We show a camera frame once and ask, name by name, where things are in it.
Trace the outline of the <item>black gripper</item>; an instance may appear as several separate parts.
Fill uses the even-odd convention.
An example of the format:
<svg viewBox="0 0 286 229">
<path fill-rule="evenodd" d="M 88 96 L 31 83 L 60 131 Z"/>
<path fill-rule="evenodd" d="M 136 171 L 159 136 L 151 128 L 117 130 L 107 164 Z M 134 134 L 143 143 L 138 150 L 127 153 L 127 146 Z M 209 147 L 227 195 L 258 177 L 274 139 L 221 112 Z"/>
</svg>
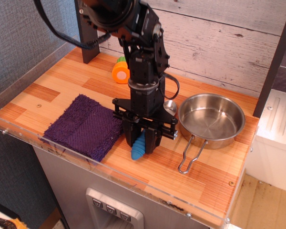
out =
<svg viewBox="0 0 286 229">
<path fill-rule="evenodd" d="M 151 154 L 162 137 L 177 137 L 177 119 L 165 111 L 165 77 L 155 78 L 150 84 L 138 84 L 129 80 L 130 99 L 115 98 L 114 116 L 122 120 L 126 142 L 133 146 L 145 129 L 145 152 Z"/>
</svg>

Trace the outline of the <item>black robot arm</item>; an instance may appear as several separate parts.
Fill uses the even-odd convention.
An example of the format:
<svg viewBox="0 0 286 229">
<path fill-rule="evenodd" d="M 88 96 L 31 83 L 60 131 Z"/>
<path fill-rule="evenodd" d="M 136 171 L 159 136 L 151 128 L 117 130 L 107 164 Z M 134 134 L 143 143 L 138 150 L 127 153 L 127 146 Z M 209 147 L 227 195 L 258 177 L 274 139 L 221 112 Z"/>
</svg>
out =
<svg viewBox="0 0 286 229">
<path fill-rule="evenodd" d="M 177 120 L 164 109 L 165 80 L 170 75 L 163 29 L 152 8 L 140 0 L 83 0 L 82 18 L 94 29 L 118 38 L 130 71 L 129 99 L 114 99 L 114 116 L 121 119 L 127 144 L 145 135 L 151 154 L 162 137 L 176 138 Z"/>
</svg>

